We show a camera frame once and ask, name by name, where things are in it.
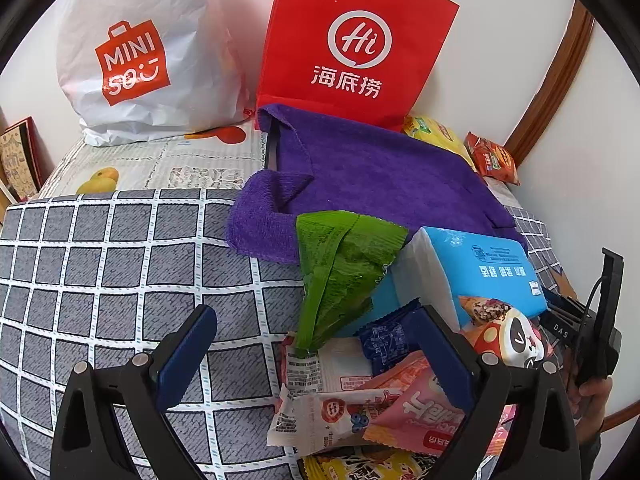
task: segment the blue snack wrapper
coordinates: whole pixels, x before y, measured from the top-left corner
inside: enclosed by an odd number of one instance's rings
[[[420,301],[413,300],[356,332],[365,357],[371,361],[374,377],[393,368],[411,352],[420,349],[417,342],[407,338],[401,324],[408,313],[418,308],[421,308]]]

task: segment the orange snack bag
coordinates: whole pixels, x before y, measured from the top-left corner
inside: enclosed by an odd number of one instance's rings
[[[490,176],[502,182],[520,185],[516,163],[510,153],[499,144],[475,136],[469,132],[465,146],[482,176]]]

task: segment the white plastic bag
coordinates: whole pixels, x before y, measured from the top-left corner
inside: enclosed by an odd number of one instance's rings
[[[57,66],[92,146],[245,118],[244,76],[218,0],[72,0]]]

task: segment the black cable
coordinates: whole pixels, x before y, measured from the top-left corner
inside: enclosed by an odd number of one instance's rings
[[[589,299],[587,300],[586,306],[584,308],[584,312],[582,313],[582,319],[580,320],[580,327],[578,328],[578,337],[575,343],[575,350],[572,352],[572,362],[569,366],[569,372],[567,374],[567,381],[566,381],[567,393],[569,393],[569,384],[571,383],[571,379],[572,379],[572,369],[574,368],[574,363],[576,362],[576,359],[578,357],[578,352],[580,351],[580,344],[582,343],[582,337],[583,337],[582,331],[584,330],[585,322],[587,321],[587,314],[589,313],[589,307],[591,306],[591,301],[593,301],[593,297],[596,294],[596,290],[598,290],[598,287],[602,284],[603,279],[604,277],[600,276],[598,281],[593,285],[593,288],[591,289],[591,293],[589,294]]]

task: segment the snack wrapper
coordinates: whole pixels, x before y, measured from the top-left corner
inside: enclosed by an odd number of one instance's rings
[[[371,361],[374,376],[386,372],[420,348],[416,341],[409,341],[401,324],[404,316],[418,308],[422,308],[420,301],[413,300],[356,332],[364,355]]]
[[[474,305],[486,304],[486,298],[469,298]],[[500,316],[500,308],[493,313],[487,323],[463,332],[465,338],[473,345],[478,354],[492,352],[507,366],[532,368],[536,361],[544,359],[546,350],[540,331],[518,309],[510,305]]]
[[[283,384],[267,446],[296,447],[306,456],[335,446],[366,444],[362,432],[401,394],[399,389],[384,388],[293,397]]]
[[[308,480],[422,480],[436,457],[382,448],[347,456],[307,456]]]
[[[393,386],[402,396],[365,430],[364,439],[386,446],[440,456],[465,414],[452,406],[421,351],[412,352],[363,388]],[[500,454],[508,431],[502,424],[513,418],[515,406],[505,406],[487,454]]]
[[[504,318],[512,309],[509,303],[495,298],[480,298],[479,296],[459,296],[460,306],[465,310],[474,326],[483,326],[495,319]]]
[[[348,211],[296,218],[305,297],[296,346],[314,351],[372,309],[371,293],[404,244],[407,229]]]
[[[402,132],[409,137],[428,142],[444,150],[453,152],[466,160],[471,169],[476,173],[476,165],[471,160],[465,145],[458,136],[446,126],[429,117],[407,117],[402,127]]]
[[[520,185],[516,163],[511,154],[499,144],[478,137],[469,132],[465,146],[482,176],[492,176],[496,180]]]
[[[357,337],[329,339],[317,352],[301,356],[294,339],[281,346],[281,377],[293,396],[355,390],[372,378],[371,362]]]

